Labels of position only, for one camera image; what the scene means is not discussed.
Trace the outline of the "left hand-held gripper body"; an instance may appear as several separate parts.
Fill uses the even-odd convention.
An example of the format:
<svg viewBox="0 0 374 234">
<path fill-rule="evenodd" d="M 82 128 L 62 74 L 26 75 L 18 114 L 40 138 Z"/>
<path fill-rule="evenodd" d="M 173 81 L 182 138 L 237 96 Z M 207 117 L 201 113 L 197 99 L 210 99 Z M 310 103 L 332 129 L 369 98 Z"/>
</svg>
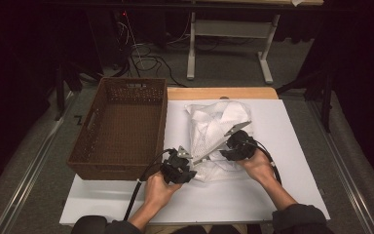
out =
<svg viewBox="0 0 374 234">
<path fill-rule="evenodd" d="M 190 166 L 189 161 L 192 156 L 184 149 L 183 146 L 179 146 L 177 150 L 171 149 L 169 151 L 169 157 L 162 163 L 160 171 L 164 176 L 166 183 L 182 184 L 181 176 L 184 172 L 189 172 Z"/>
</svg>

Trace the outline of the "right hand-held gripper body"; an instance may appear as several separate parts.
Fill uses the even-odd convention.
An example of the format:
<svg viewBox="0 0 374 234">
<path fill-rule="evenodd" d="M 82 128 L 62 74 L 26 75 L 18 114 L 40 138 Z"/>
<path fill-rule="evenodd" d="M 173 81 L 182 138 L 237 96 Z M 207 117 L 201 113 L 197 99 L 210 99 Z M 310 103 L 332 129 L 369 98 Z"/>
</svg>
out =
<svg viewBox="0 0 374 234">
<path fill-rule="evenodd" d="M 228 150 L 237 151 L 237 161 L 251 158 L 257 149 L 256 140 L 243 130 L 249 124 L 250 121 L 236 124 L 225 134 L 225 137 L 228 137 L 226 141 Z"/>
</svg>

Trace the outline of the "white mesh laundry bag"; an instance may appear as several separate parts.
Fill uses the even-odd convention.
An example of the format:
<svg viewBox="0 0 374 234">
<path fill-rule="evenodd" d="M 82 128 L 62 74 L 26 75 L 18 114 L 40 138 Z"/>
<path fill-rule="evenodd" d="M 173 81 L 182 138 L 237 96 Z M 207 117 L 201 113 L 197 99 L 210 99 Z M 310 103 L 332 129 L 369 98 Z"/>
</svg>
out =
<svg viewBox="0 0 374 234">
<path fill-rule="evenodd" d="M 244 169 L 232 161 L 228 161 L 220 153 L 226 149 L 226 141 L 215 150 L 206 153 L 205 132 L 209 117 L 204 113 L 211 104 L 189 104 L 185 108 L 190 119 L 190 154 L 192 155 L 195 179 L 201 182 L 234 180 L 246 177 Z"/>
</svg>

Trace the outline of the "white shirt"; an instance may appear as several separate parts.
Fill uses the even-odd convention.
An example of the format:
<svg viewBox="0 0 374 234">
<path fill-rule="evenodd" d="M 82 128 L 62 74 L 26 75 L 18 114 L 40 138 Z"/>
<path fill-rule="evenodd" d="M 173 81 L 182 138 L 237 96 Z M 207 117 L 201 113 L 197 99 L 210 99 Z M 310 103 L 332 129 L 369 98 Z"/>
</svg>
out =
<svg viewBox="0 0 374 234">
<path fill-rule="evenodd" d="M 220 101 L 204 110 L 206 121 L 206 153 L 215 150 L 228 139 L 228 132 L 236 125 L 250 120 L 249 109 L 238 101 Z"/>
</svg>

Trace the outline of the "brown woven basket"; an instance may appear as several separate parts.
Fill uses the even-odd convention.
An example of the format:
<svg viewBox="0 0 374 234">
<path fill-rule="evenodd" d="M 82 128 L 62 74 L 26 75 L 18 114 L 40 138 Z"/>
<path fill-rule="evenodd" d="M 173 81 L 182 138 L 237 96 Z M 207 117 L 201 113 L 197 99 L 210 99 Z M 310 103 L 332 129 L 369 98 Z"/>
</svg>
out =
<svg viewBox="0 0 374 234">
<path fill-rule="evenodd" d="M 67 165 L 86 180 L 135 180 L 164 150 L 164 79 L 103 78 Z"/>
</svg>

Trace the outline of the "person's right hand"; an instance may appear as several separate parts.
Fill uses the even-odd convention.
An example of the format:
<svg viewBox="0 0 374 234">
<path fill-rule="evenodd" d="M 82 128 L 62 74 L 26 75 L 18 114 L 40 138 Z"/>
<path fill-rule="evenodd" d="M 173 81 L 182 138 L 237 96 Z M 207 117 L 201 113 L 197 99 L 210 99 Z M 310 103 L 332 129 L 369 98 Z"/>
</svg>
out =
<svg viewBox="0 0 374 234">
<path fill-rule="evenodd" d="M 275 179 L 274 171 L 267 156 L 259 149 L 254 152 L 251 158 L 240 160 L 238 164 L 262 186 Z"/>
</svg>

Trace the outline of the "person's left hand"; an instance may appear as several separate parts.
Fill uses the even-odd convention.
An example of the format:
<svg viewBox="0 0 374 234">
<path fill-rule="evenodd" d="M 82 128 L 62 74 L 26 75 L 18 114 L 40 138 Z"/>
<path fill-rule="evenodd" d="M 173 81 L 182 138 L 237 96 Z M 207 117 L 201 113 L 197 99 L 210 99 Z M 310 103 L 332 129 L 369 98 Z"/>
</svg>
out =
<svg viewBox="0 0 374 234">
<path fill-rule="evenodd" d="M 172 195 L 181 187 L 181 184 L 167 184 L 164 176 L 157 172 L 147 179 L 144 205 L 149 211 L 157 212 L 168 204 Z"/>
</svg>

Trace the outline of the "black metal stand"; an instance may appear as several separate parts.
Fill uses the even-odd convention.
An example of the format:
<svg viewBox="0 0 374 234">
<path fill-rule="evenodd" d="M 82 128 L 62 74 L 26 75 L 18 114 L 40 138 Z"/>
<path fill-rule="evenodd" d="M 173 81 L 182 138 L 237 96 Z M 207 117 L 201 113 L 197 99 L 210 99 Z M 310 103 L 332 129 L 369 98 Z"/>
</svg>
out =
<svg viewBox="0 0 374 234">
<path fill-rule="evenodd" d="M 305 88 L 305 100 L 321 100 L 320 122 L 324 129 L 329 133 L 329 116 L 331 106 L 331 92 L 332 92 L 333 77 L 329 72 L 322 70 L 315 71 L 309 75 L 302 76 L 296 80 L 285 84 L 276 89 L 278 95 L 281 95 L 291 89 Z"/>
<path fill-rule="evenodd" d="M 81 92 L 83 89 L 82 82 L 96 83 L 102 78 L 98 72 L 91 71 L 80 64 L 62 60 L 56 70 L 56 120 L 59 120 L 66 113 L 65 86 L 72 93 Z"/>
</svg>

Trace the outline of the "metal floor rail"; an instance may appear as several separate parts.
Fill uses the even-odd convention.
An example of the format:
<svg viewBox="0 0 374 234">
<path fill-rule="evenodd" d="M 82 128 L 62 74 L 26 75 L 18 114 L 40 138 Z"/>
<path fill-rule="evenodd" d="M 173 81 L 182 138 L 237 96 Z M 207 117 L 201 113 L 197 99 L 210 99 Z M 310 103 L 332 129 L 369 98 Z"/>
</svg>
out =
<svg viewBox="0 0 374 234">
<path fill-rule="evenodd" d="M 57 115 L 54 120 L 52 127 L 46 134 L 40 148 L 29 164 L 26 172 L 24 173 L 17 189 L 15 190 L 12 198 L 6 206 L 4 212 L 0 216 L 0 234 L 9 234 L 12 227 L 17 220 L 20 211 L 22 210 L 33 186 L 42 172 L 42 169 L 48 159 L 48 153 L 52 147 L 53 141 L 56 138 L 57 132 L 64 122 L 64 115 L 69 111 L 71 106 L 74 104 L 79 92 L 70 91 L 65 98 L 65 108 Z"/>
<path fill-rule="evenodd" d="M 307 102 L 307 106 L 312 112 L 314 119 L 323 135 L 327 147 L 331 152 L 332 161 L 336 167 L 338 177 L 340 177 L 341 183 L 347 193 L 347 196 L 352 204 L 355 214 L 361 224 L 361 227 L 365 234 L 374 234 L 374 218 L 369 212 L 367 205 L 360 191 L 358 190 L 354 179 L 347 168 L 345 161 L 343 160 L 342 154 L 340 153 L 335 140 L 330 132 L 328 132 L 320 119 L 320 112 L 318 106 L 311 101 Z"/>
</svg>

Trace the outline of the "white metal desk frame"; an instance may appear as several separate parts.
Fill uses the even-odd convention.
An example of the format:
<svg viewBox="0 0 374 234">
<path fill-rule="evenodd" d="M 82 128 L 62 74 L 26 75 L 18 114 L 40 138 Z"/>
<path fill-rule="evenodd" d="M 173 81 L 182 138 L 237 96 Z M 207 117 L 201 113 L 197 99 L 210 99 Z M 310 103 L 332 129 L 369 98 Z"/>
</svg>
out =
<svg viewBox="0 0 374 234">
<path fill-rule="evenodd" d="M 280 15 L 274 15 L 272 20 L 269 22 L 196 19 L 196 14 L 191 13 L 189 54 L 187 60 L 186 78 L 188 80 L 193 80 L 195 78 L 195 44 L 197 36 L 264 39 L 264 50 L 259 51 L 257 53 L 257 56 L 265 83 L 273 84 L 274 80 L 271 74 L 269 64 L 267 62 L 267 56 L 269 54 L 274 36 L 276 34 L 280 18 Z"/>
</svg>

